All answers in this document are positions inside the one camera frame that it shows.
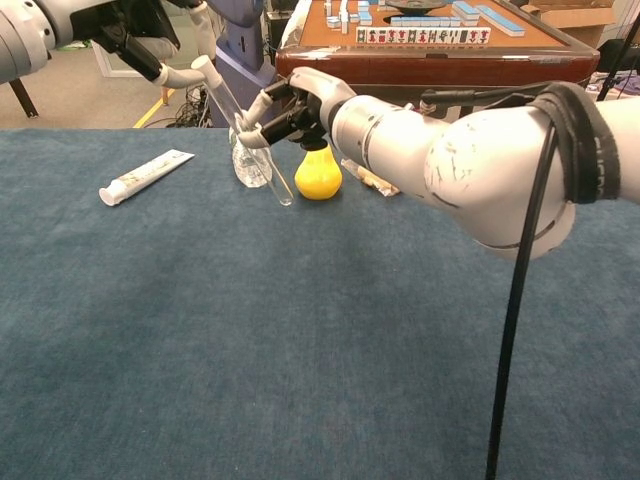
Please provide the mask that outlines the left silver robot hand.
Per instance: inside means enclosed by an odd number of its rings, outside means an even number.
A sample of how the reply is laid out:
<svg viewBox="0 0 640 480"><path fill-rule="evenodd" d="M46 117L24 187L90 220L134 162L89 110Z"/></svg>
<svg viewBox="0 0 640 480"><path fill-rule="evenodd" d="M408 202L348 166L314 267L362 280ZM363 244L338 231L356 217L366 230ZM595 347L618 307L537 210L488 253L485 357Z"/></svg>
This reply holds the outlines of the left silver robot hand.
<svg viewBox="0 0 640 480"><path fill-rule="evenodd" d="M95 1L70 14L76 40L91 40L156 86L186 88L205 81L198 70L165 61L181 48L160 1Z"/></svg>

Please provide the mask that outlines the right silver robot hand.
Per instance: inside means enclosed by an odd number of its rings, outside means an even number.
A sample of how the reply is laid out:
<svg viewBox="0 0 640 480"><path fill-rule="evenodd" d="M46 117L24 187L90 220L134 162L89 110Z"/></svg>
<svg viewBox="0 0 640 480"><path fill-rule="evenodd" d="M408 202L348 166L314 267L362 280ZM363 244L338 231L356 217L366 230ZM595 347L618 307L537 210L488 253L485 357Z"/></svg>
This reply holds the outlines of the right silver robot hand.
<svg viewBox="0 0 640 480"><path fill-rule="evenodd" d="M344 80L311 67L296 67L291 74L262 89L244 114L249 128L238 134L247 148L270 147L287 139L305 151L325 148L324 136L332 129L338 110L356 96ZM282 112L262 126L257 122L280 100L289 103Z"/></svg>

